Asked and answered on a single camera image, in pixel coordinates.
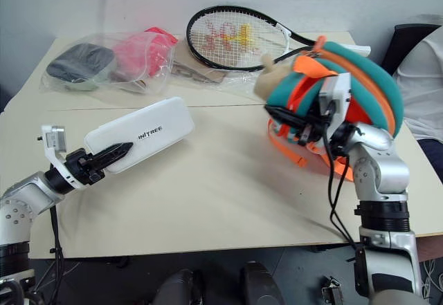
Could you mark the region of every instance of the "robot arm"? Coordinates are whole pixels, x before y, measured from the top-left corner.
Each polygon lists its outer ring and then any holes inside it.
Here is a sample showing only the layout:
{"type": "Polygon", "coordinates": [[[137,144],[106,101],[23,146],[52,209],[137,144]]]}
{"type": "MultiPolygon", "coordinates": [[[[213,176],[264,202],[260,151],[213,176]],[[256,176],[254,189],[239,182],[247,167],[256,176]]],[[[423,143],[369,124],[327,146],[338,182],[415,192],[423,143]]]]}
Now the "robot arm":
{"type": "Polygon", "coordinates": [[[422,294],[415,234],[409,228],[409,170],[387,131],[357,123],[345,144],[354,174],[355,214],[361,217],[354,264],[356,290],[372,298],[383,290],[422,294]]]}
{"type": "Polygon", "coordinates": [[[265,109],[276,122],[300,133],[299,145],[314,142],[323,148],[321,138],[327,127],[333,155],[350,157],[360,200],[355,214],[361,217],[361,246],[354,264],[357,292],[374,300],[373,304],[395,304],[396,299],[421,304],[422,281],[407,206],[409,170],[387,131],[344,122],[348,93],[349,79],[340,74],[325,80],[318,96],[319,111],[298,117],[283,107],[266,105],[265,109]]]}
{"type": "Polygon", "coordinates": [[[6,190],[0,198],[0,304],[13,285],[27,292],[35,283],[29,269],[30,228],[38,214],[53,207],[74,189],[92,185],[105,177],[103,169],[124,157],[132,142],[112,145],[93,155],[81,148],[66,156],[64,129],[43,126],[45,155],[51,161],[47,172],[37,172],[6,190]]]}

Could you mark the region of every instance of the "white box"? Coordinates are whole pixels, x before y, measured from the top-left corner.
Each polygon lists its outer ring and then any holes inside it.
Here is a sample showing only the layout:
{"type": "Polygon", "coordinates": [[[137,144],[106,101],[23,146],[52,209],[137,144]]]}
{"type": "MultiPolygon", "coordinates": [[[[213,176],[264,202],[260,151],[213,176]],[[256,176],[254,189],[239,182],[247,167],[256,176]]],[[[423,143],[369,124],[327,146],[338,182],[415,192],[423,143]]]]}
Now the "white box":
{"type": "Polygon", "coordinates": [[[117,174],[180,141],[193,129],[185,102],[175,97],[101,125],[84,137],[84,143],[97,154],[111,145],[132,142],[128,154],[106,168],[117,174]]]}

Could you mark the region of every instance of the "racket strings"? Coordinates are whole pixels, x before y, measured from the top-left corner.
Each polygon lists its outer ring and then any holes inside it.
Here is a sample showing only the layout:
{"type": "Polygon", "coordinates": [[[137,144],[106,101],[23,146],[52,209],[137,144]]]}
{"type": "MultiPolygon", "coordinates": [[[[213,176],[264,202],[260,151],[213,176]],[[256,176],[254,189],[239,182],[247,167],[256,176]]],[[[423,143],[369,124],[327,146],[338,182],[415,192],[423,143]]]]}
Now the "racket strings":
{"type": "Polygon", "coordinates": [[[217,11],[198,18],[190,40],[201,56],[230,67],[260,65],[264,53],[277,58],[287,45],[279,28],[241,11],[217,11]]]}

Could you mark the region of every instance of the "clear plastic wrap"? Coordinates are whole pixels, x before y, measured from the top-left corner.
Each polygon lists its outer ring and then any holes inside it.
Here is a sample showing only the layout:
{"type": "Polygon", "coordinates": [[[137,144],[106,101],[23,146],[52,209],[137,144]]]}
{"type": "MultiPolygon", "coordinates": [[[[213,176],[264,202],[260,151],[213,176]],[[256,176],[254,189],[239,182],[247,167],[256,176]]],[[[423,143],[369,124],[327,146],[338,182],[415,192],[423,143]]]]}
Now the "clear plastic wrap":
{"type": "Polygon", "coordinates": [[[89,35],[66,46],[47,66],[41,88],[158,93],[172,68],[173,39],[157,32],[89,35]]]}
{"type": "MultiPolygon", "coordinates": [[[[294,57],[290,57],[279,64],[291,64],[293,59],[294,57]]],[[[188,81],[187,85],[192,82],[198,88],[215,89],[262,102],[253,92],[260,73],[261,71],[247,72],[210,68],[191,54],[186,40],[179,41],[176,45],[172,74],[192,80],[188,81]]]]}

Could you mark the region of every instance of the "person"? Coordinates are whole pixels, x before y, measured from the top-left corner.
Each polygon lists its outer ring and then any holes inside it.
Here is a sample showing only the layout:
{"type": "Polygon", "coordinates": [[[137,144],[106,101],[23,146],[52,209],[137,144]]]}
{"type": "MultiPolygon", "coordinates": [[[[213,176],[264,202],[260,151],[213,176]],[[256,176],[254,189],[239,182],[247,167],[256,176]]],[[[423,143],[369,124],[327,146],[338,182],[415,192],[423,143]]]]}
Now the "person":
{"type": "Polygon", "coordinates": [[[405,123],[443,183],[443,27],[409,52],[394,78],[405,123]]]}

